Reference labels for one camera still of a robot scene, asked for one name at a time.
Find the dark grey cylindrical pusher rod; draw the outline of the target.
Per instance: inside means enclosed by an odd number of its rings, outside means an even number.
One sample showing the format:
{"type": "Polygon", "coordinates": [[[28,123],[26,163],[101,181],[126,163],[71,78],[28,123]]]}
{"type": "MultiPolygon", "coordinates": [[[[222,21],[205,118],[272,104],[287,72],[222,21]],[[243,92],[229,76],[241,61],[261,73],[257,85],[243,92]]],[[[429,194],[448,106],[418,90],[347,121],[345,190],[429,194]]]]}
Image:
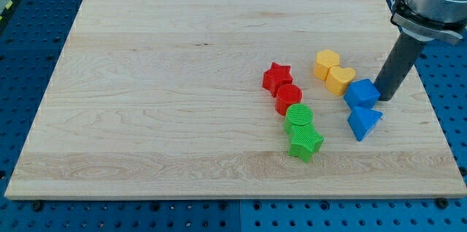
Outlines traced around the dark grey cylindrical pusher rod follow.
{"type": "Polygon", "coordinates": [[[380,93],[380,101],[389,101],[395,95],[425,46],[426,42],[404,32],[400,33],[374,80],[374,86],[380,93]]]}

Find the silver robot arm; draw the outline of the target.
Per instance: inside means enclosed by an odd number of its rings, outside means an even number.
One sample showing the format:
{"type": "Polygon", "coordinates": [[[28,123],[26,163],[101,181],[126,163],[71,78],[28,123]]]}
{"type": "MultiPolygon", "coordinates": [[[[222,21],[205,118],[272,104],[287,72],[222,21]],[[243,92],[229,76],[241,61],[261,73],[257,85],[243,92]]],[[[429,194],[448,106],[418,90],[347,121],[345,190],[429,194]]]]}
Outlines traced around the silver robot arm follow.
{"type": "Polygon", "coordinates": [[[389,101],[433,40],[458,44],[466,28],[466,0],[395,0],[391,23],[401,32],[374,85],[381,101],[389,101]]]}

